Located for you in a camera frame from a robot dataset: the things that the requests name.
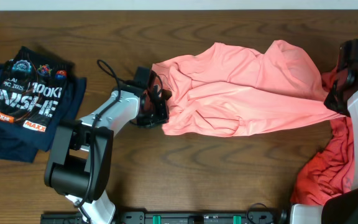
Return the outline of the pink t-shirt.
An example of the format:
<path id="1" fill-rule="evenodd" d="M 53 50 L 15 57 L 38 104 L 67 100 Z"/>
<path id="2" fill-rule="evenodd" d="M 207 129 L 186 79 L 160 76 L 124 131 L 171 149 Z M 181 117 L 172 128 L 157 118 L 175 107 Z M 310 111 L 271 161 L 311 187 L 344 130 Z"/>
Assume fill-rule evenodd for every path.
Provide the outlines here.
<path id="1" fill-rule="evenodd" d="M 152 70 L 172 94 L 167 135 L 251 136 L 337 118 L 324 105 L 327 92 L 310 56 L 283 40 L 264 53 L 216 42 Z"/>

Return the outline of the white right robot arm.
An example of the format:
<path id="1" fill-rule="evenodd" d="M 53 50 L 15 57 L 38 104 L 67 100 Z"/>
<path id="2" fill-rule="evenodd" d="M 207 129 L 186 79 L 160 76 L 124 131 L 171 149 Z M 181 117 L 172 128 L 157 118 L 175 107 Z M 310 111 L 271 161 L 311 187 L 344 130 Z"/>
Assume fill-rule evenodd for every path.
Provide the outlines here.
<path id="1" fill-rule="evenodd" d="M 358 223 L 358 68 L 324 74 L 328 99 L 346 113 L 333 138 L 298 173 L 290 223 Z"/>

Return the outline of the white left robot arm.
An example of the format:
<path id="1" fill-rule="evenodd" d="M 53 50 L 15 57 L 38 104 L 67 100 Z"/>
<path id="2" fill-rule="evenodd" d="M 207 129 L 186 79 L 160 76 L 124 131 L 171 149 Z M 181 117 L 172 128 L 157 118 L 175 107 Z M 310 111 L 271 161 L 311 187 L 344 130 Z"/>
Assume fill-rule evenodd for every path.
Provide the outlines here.
<path id="1" fill-rule="evenodd" d="M 94 112 L 78 120 L 61 120 L 44 181 L 70 200 L 78 213 L 43 214 L 41 223 L 114 223 L 116 207 L 106 193 L 114 138 L 127 123 L 140 128 L 166 123 L 169 97 L 161 78 L 139 67 L 134 79 L 119 83 Z"/>

